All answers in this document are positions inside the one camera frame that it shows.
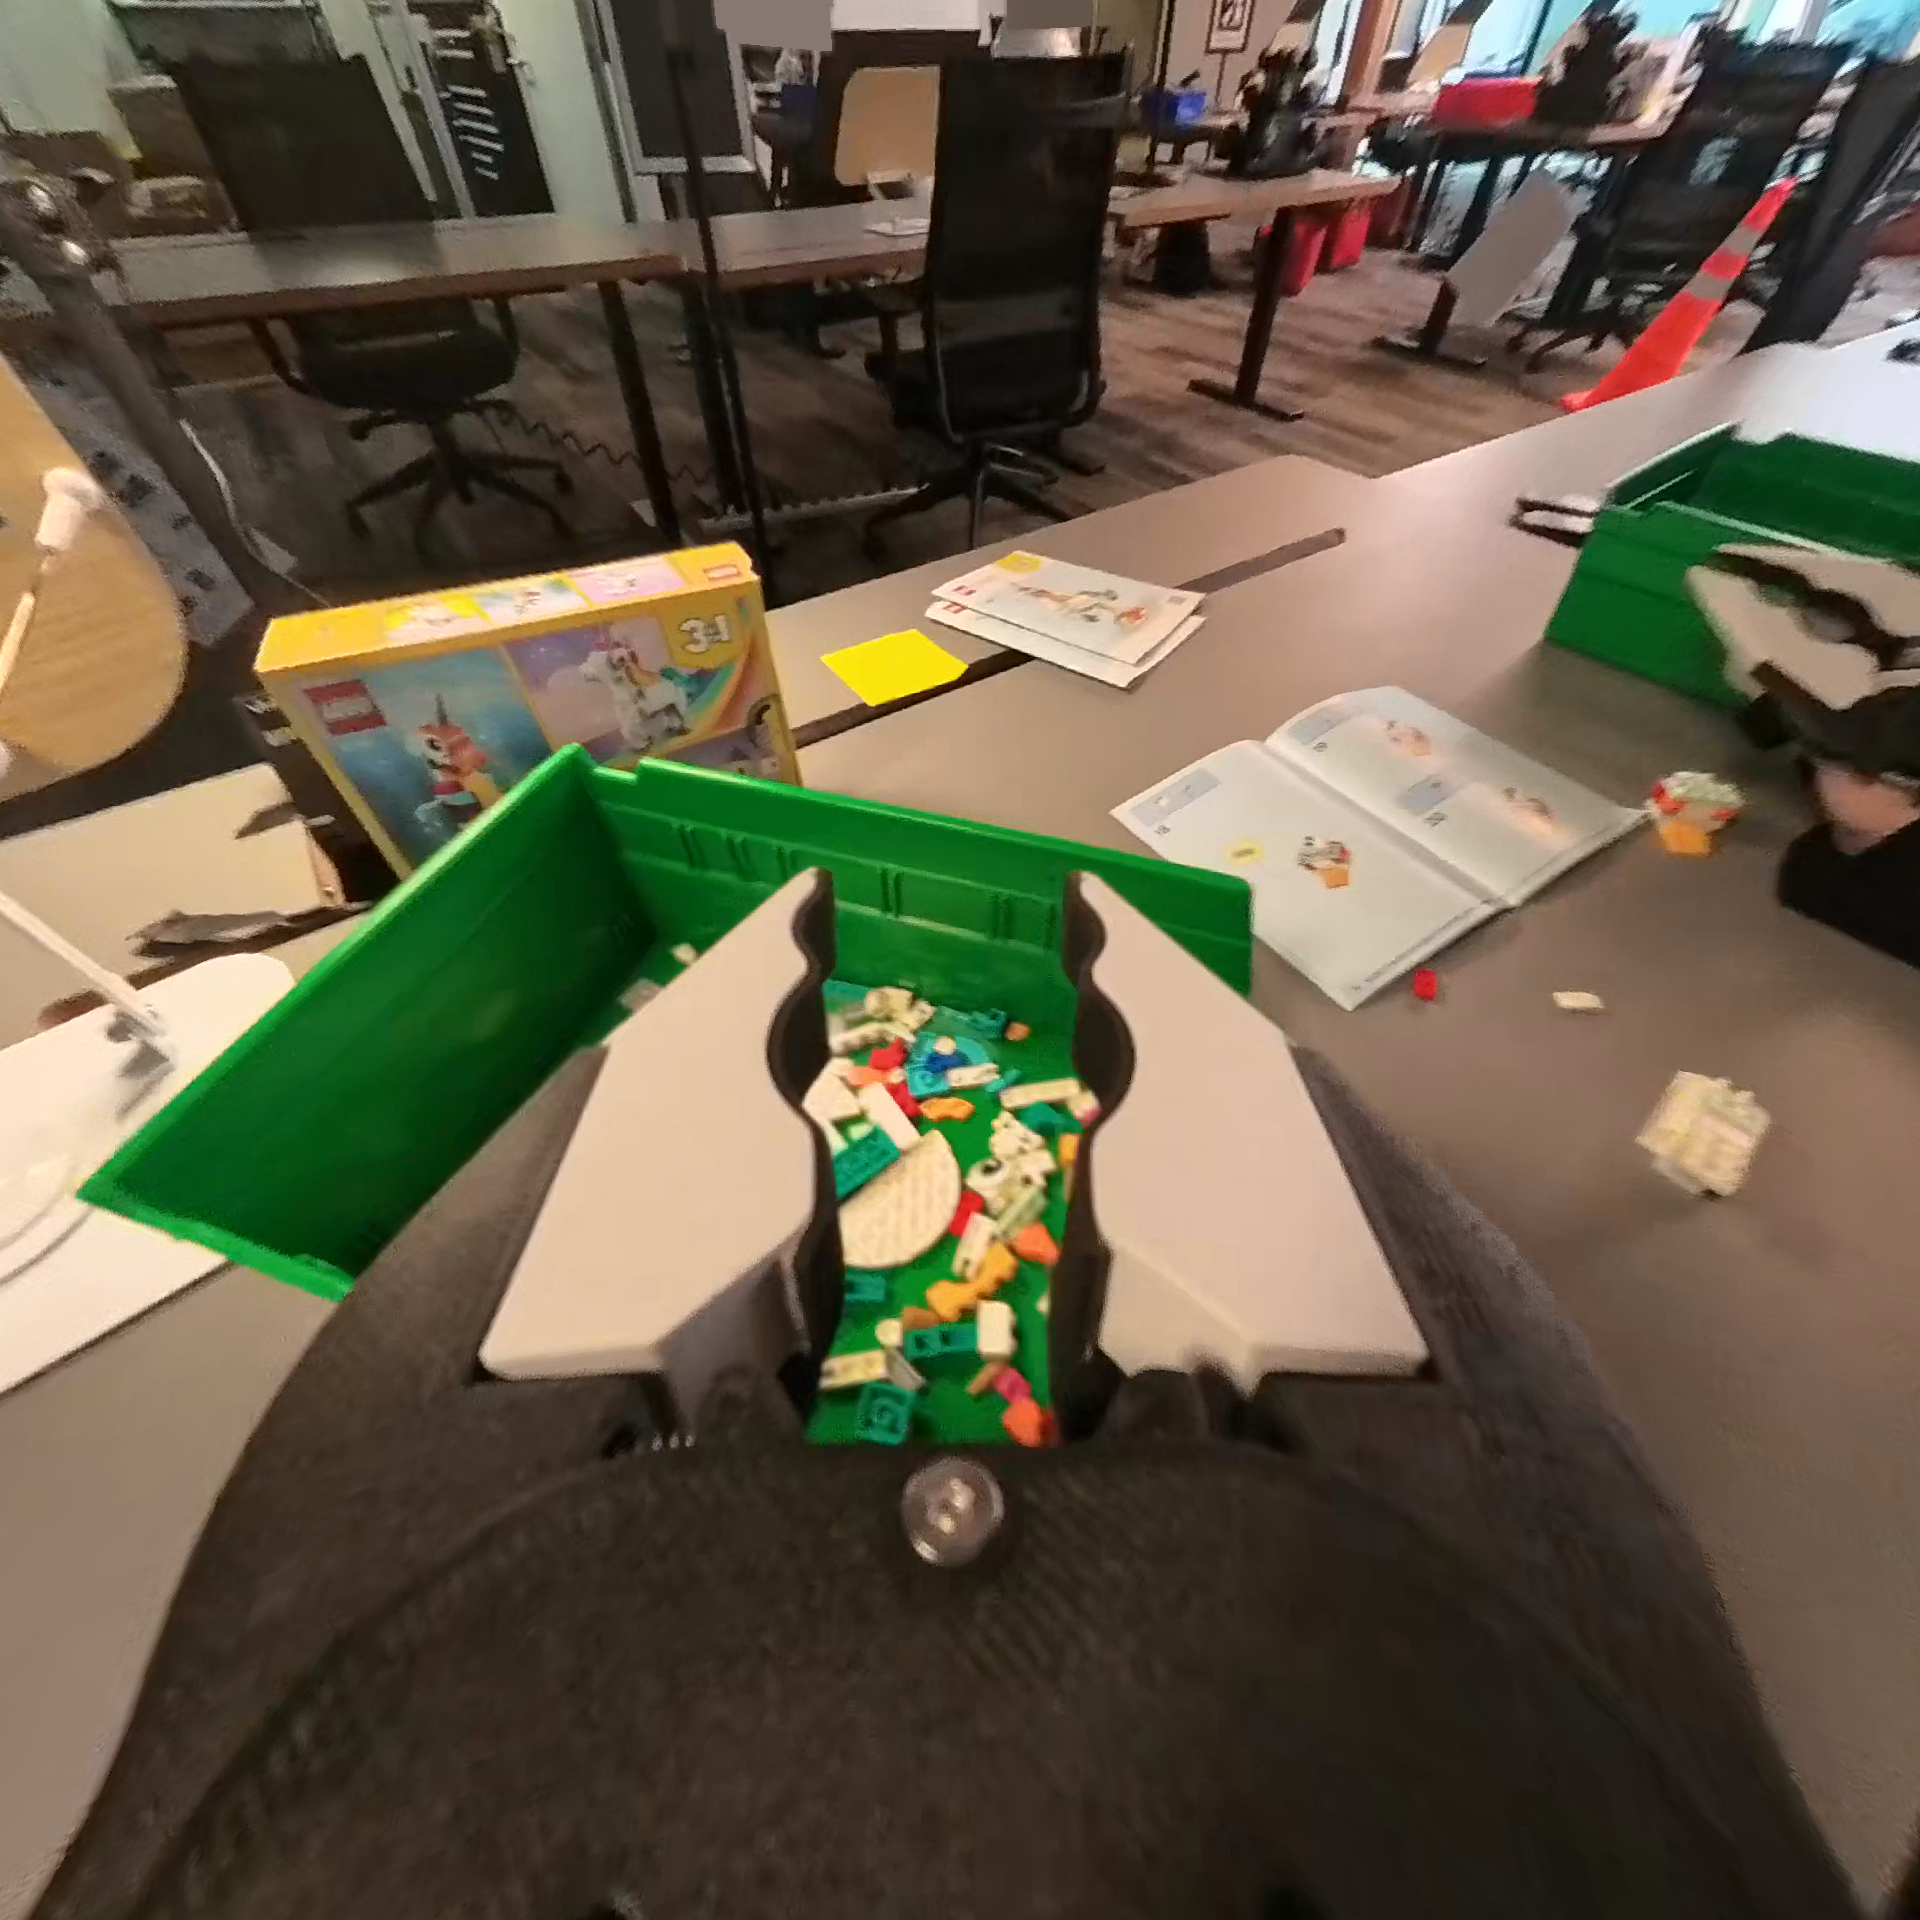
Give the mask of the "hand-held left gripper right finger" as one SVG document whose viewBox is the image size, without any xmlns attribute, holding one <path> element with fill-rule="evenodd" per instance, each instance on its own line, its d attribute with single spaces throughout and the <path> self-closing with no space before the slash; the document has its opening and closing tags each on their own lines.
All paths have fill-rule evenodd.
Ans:
<svg viewBox="0 0 1920 1920">
<path fill-rule="evenodd" d="M 1093 1095 L 1053 1263 L 1053 1404 L 1117 1381 L 1410 1379 L 1429 1363 L 1293 1044 L 1103 878 L 1062 890 Z"/>
</svg>

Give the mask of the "yellow lego set box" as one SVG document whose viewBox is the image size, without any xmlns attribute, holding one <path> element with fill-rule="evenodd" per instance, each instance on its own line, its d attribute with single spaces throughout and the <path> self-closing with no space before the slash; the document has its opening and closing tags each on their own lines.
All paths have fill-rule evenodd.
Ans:
<svg viewBox="0 0 1920 1920">
<path fill-rule="evenodd" d="M 740 543 L 280 614 L 256 678 L 399 878 L 567 748 L 800 783 Z"/>
</svg>

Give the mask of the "small multicoloured lego model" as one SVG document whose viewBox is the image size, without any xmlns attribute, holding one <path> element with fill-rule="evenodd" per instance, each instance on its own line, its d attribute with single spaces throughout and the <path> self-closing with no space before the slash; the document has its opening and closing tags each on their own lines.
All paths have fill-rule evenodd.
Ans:
<svg viewBox="0 0 1920 1920">
<path fill-rule="evenodd" d="M 1743 813 L 1743 790 L 1710 773 L 1677 770 L 1650 786 L 1645 807 L 1664 853 L 1711 857 L 1720 833 Z"/>
</svg>

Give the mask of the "stack of closed instruction booklets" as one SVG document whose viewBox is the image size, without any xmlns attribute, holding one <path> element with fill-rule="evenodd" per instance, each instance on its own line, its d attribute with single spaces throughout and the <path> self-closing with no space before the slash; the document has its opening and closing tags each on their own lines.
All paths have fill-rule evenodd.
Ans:
<svg viewBox="0 0 1920 1920">
<path fill-rule="evenodd" d="M 1011 551 L 942 588 L 928 617 L 1003 652 L 1132 687 L 1204 623 L 1202 593 Z"/>
</svg>

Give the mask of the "pile of lego pieces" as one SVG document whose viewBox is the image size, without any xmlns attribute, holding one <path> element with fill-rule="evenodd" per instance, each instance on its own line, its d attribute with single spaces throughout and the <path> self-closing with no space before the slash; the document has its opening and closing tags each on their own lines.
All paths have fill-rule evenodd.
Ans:
<svg viewBox="0 0 1920 1920">
<path fill-rule="evenodd" d="M 1028 1058 L 1067 1062 L 1060 947 L 860 914 L 839 927 L 850 971 L 826 973 L 828 1066 L 803 1111 L 832 1150 L 843 1305 L 812 1383 L 796 1365 L 780 1377 L 744 1369 L 775 1381 L 800 1374 L 800 1404 L 828 1402 L 832 1443 L 997 1435 L 995 1389 L 978 1389 L 989 1411 L 975 1413 L 959 1369 L 997 1374 L 1028 1349 L 1027 1379 L 1045 1379 L 1040 1311 L 1027 1303 L 1045 1287 L 1021 1279 L 1040 1258 L 1000 1246 L 1027 1234 L 1040 1247 L 1064 1199 L 1048 1133 L 1000 1121 L 991 1086 Z M 655 997 L 668 956 L 650 943 L 631 986 Z M 666 1447 L 693 1433 L 698 1404 L 637 1379 L 650 1441 Z"/>
</svg>

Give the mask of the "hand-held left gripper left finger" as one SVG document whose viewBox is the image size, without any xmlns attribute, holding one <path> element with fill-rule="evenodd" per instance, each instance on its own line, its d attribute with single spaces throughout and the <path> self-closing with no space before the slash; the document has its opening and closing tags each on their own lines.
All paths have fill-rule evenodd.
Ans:
<svg viewBox="0 0 1920 1920">
<path fill-rule="evenodd" d="M 819 1372 L 843 1305 L 828 1066 L 832 878 L 805 869 L 614 1028 L 480 1343 L 500 1381 Z"/>
</svg>

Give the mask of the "instruction booklet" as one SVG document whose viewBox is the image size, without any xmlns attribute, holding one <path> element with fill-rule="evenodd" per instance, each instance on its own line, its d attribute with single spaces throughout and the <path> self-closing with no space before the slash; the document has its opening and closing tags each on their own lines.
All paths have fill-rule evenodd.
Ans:
<svg viewBox="0 0 1920 1920">
<path fill-rule="evenodd" d="M 1339 692 L 1110 815 L 1245 879 L 1256 940 L 1346 1012 L 1647 825 L 1403 687 Z"/>
</svg>

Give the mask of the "black mesh office chair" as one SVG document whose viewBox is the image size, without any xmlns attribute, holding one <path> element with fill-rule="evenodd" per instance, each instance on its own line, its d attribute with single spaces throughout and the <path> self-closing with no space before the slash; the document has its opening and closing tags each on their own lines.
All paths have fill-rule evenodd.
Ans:
<svg viewBox="0 0 1920 1920">
<path fill-rule="evenodd" d="M 991 501 L 1071 519 L 1046 484 L 1106 391 L 1099 287 L 1127 85 L 1124 53 L 944 61 L 918 345 L 884 319 L 868 372 L 947 463 L 866 521 L 868 559 L 891 524 L 949 501 L 966 506 L 966 546 Z"/>
</svg>

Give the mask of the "person's right forearm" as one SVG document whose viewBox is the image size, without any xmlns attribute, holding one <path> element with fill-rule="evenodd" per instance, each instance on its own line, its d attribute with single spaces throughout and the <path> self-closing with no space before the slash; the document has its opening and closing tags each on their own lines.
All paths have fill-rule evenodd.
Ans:
<svg viewBox="0 0 1920 1920">
<path fill-rule="evenodd" d="M 1848 853 L 1827 823 L 1786 851 L 1778 903 L 1917 969 L 1917 821 Z"/>
</svg>

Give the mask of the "red storage bin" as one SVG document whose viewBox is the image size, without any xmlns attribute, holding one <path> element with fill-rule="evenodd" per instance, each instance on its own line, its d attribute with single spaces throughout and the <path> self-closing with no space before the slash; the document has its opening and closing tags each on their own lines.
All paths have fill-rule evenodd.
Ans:
<svg viewBox="0 0 1920 1920">
<path fill-rule="evenodd" d="M 1275 252 L 1282 300 L 1298 298 L 1314 277 L 1356 268 L 1368 246 L 1373 203 L 1351 199 L 1274 214 L 1259 231 L 1259 261 Z"/>
</svg>

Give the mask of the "orange traffic cone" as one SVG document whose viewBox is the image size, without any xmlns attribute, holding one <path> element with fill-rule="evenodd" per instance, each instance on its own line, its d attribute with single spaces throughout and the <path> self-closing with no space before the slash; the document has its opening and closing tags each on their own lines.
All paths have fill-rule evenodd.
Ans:
<svg viewBox="0 0 1920 1920">
<path fill-rule="evenodd" d="M 1623 353 L 1619 363 L 1596 386 L 1564 396 L 1559 401 L 1562 412 L 1582 414 L 1610 401 L 1645 393 L 1675 378 L 1738 287 L 1746 263 L 1791 193 L 1791 179 L 1771 183 L 1686 285 L 1644 327 L 1644 334 Z"/>
</svg>

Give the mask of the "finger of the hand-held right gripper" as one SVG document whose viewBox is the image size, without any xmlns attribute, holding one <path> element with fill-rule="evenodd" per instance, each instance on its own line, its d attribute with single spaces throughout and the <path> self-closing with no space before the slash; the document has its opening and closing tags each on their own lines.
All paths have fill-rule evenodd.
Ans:
<svg viewBox="0 0 1920 1920">
<path fill-rule="evenodd" d="M 1780 705 L 1845 713 L 1880 691 L 1893 629 L 1848 593 L 1692 572 L 1686 593 L 1724 653 L 1724 677 Z"/>
<path fill-rule="evenodd" d="M 1726 543 L 1711 567 L 1799 609 L 1824 609 L 1886 643 L 1917 639 L 1917 574 L 1894 559 L 1827 546 Z"/>
</svg>

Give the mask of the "green plastic bin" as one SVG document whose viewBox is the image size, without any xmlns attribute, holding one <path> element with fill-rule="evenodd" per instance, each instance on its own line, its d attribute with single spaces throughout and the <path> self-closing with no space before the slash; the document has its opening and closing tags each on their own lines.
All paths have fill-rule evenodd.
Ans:
<svg viewBox="0 0 1920 1920">
<path fill-rule="evenodd" d="M 1686 575 L 1731 543 L 1917 558 L 1917 463 L 1726 422 L 1630 470 L 1597 507 L 1542 639 L 1699 705 L 1732 710 L 1724 646 Z"/>
<path fill-rule="evenodd" d="M 1106 855 L 1048 837 L 792 783 L 650 759 L 631 773 L 567 748 L 410 878 L 325 964 L 92 1174 L 98 1210 L 194 1242 L 232 1263 L 341 1301 L 412 1220 L 564 1073 L 559 1143 L 535 1151 L 532 1191 L 480 1230 L 480 1343 L 532 1230 L 607 1031 L 650 997 L 650 943 L 675 980 L 805 869 L 826 869 L 836 973 L 842 916 L 920 922 L 959 937 L 1064 949 L 1064 879 L 1095 874 L 1239 993 L 1252 983 L 1245 879 Z M 998 1118 L 1048 1133 L 1062 1220 L 1003 1251 L 1040 1258 L 1045 1379 L 1030 1351 L 958 1383 L 995 1389 L 997 1435 L 832 1443 L 828 1402 L 807 1438 L 828 1445 L 1019 1445 L 1088 1433 L 1103 1406 L 1053 1404 L 1053 1263 L 1080 1133 L 1098 1116 L 1071 1066 L 1028 1058 L 991 1086 Z M 581 1385 L 584 1379 L 500 1381 Z M 800 1402 L 800 1374 L 781 1379 Z"/>
</svg>

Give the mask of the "white board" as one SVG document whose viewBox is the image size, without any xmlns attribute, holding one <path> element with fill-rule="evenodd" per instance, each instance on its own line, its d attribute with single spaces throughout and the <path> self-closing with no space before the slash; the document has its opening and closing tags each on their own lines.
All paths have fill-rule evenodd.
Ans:
<svg viewBox="0 0 1920 1920">
<path fill-rule="evenodd" d="M 1541 172 L 1527 175 L 1446 269 L 1452 325 L 1498 325 L 1568 241 L 1575 219 L 1578 195 L 1562 179 Z"/>
</svg>

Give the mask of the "yellow sticky note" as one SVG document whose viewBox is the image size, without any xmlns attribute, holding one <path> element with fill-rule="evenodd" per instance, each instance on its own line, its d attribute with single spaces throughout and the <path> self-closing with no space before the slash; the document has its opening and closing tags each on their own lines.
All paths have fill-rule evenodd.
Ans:
<svg viewBox="0 0 1920 1920">
<path fill-rule="evenodd" d="M 920 629 L 906 629 L 822 653 L 821 665 L 868 709 L 958 684 L 970 662 Z"/>
</svg>

